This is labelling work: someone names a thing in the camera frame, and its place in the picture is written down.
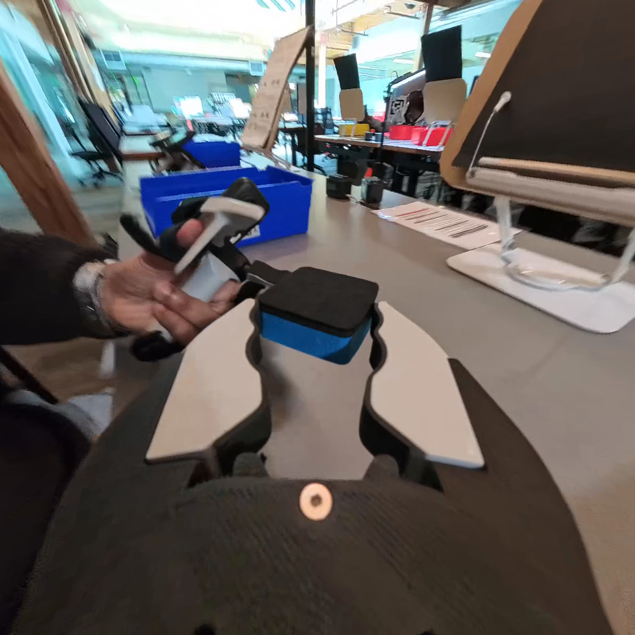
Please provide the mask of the blue and black sponge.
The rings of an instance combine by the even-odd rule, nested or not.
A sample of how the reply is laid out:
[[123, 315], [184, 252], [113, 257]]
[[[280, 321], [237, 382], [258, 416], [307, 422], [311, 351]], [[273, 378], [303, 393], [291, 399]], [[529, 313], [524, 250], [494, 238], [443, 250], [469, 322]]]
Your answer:
[[378, 292], [374, 281], [314, 267], [282, 273], [258, 296], [260, 336], [348, 364], [369, 333]]

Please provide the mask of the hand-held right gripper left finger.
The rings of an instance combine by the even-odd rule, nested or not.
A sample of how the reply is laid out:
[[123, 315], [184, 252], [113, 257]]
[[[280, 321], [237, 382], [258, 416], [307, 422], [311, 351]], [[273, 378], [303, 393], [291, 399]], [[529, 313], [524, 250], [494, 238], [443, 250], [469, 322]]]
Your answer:
[[260, 372], [256, 306], [244, 300], [188, 345], [146, 462], [194, 460], [208, 472], [230, 472], [238, 455], [264, 447], [272, 415]]

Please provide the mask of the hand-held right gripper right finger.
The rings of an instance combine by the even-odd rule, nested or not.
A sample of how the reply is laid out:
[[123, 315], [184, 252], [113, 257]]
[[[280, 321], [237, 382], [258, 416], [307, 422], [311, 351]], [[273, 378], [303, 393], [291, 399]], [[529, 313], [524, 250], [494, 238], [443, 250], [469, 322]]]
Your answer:
[[369, 333], [362, 403], [369, 423], [432, 462], [482, 469], [485, 458], [445, 350], [386, 301], [376, 304]]

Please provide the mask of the person's left hand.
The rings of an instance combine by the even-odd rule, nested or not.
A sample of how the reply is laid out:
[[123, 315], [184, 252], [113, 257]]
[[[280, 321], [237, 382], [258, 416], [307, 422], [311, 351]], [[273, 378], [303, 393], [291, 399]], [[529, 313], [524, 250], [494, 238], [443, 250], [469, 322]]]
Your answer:
[[101, 301], [110, 322], [138, 334], [160, 324], [174, 342], [185, 347], [233, 308], [239, 282], [228, 280], [206, 303], [182, 290], [192, 273], [176, 275], [173, 269], [171, 262], [147, 252], [107, 264]]

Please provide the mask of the printed paper sheet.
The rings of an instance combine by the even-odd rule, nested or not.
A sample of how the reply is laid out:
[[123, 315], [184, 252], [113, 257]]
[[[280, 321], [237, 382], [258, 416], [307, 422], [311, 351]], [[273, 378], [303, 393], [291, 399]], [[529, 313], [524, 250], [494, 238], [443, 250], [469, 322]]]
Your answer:
[[375, 210], [374, 213], [399, 226], [465, 251], [500, 241], [498, 224], [493, 220], [424, 201]]

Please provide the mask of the black support pole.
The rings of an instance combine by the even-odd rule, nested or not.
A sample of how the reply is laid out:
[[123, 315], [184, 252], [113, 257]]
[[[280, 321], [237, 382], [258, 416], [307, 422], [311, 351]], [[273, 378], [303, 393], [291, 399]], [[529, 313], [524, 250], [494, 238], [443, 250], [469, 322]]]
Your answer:
[[314, 155], [315, 155], [315, 80], [316, 80], [316, 59], [315, 59], [315, 40], [316, 40], [316, 16], [315, 16], [315, 1], [305, 1], [305, 18], [306, 18], [306, 129], [305, 129], [305, 143], [304, 143], [304, 156], [306, 159], [305, 169], [308, 172], [314, 172]]

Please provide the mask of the wooden support beam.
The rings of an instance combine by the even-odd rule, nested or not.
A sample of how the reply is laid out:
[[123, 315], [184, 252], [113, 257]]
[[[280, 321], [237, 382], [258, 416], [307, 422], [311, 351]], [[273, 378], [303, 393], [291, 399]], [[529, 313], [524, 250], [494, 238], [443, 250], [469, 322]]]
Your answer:
[[86, 248], [99, 246], [4, 63], [1, 63], [1, 167], [44, 234]]

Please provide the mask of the blue bin with tag label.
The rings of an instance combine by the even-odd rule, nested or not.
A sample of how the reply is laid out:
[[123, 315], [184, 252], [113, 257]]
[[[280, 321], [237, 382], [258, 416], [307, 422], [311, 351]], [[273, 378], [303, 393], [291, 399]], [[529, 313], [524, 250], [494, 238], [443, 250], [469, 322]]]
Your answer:
[[267, 199], [266, 218], [239, 242], [241, 247], [305, 234], [313, 190], [312, 179], [274, 166], [225, 166], [202, 171], [148, 176], [139, 179], [140, 199], [154, 237], [173, 225], [172, 213], [190, 197], [221, 195], [238, 178], [253, 181]]

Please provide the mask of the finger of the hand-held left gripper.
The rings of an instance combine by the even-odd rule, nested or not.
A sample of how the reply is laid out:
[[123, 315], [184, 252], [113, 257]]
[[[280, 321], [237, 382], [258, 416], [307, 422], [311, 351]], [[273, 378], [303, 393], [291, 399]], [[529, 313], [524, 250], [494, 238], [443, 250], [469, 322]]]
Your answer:
[[256, 298], [259, 293], [274, 287], [291, 274], [291, 271], [277, 269], [259, 260], [247, 266], [244, 272], [245, 280], [238, 292], [238, 300]]
[[215, 257], [231, 270], [242, 267], [242, 256], [235, 245], [259, 226], [266, 215], [266, 203], [255, 204], [226, 196], [190, 198], [181, 202], [174, 217], [197, 218], [204, 229], [177, 262], [175, 273], [182, 274], [203, 255]]

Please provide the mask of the plain blue storage bin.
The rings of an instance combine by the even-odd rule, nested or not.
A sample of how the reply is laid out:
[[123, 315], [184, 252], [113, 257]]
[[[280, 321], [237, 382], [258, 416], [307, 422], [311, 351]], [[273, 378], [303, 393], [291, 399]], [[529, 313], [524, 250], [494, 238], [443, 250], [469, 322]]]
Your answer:
[[204, 169], [239, 168], [241, 166], [241, 147], [235, 142], [192, 139], [184, 144], [183, 149]]

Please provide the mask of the red storage bin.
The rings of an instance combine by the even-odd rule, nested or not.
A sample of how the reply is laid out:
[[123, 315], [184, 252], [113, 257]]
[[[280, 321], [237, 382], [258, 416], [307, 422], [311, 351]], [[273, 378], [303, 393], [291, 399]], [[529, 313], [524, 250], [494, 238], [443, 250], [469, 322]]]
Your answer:
[[388, 138], [404, 141], [420, 147], [443, 146], [451, 137], [453, 129], [447, 125], [410, 126], [394, 125], [389, 128]]

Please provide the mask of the person's left forearm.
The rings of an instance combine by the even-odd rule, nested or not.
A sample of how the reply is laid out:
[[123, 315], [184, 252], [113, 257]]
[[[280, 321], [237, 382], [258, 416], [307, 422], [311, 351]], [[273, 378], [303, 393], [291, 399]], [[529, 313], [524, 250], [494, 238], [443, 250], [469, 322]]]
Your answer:
[[93, 337], [83, 327], [72, 280], [82, 264], [106, 259], [99, 248], [1, 229], [1, 345]]

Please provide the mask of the white metal stand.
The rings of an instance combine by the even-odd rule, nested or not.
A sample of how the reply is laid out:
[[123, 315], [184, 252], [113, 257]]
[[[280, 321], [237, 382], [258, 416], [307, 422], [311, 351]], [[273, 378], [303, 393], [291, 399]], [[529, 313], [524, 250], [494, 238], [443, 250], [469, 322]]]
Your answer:
[[[505, 91], [492, 108], [466, 172], [467, 184], [493, 196], [499, 241], [450, 257], [455, 272], [581, 330], [607, 335], [634, 320], [634, 285], [624, 282], [634, 258], [634, 174], [566, 164], [479, 157], [494, 117], [511, 101]], [[630, 226], [615, 269], [599, 274], [519, 248], [512, 202], [576, 217]]]

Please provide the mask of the cardboard sign board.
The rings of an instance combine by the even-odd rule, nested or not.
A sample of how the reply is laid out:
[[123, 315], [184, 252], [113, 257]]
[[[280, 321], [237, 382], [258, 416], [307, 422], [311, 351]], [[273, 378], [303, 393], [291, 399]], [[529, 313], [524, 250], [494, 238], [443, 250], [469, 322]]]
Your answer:
[[243, 148], [270, 153], [279, 130], [290, 74], [312, 35], [313, 27], [309, 26], [276, 41], [242, 131]]

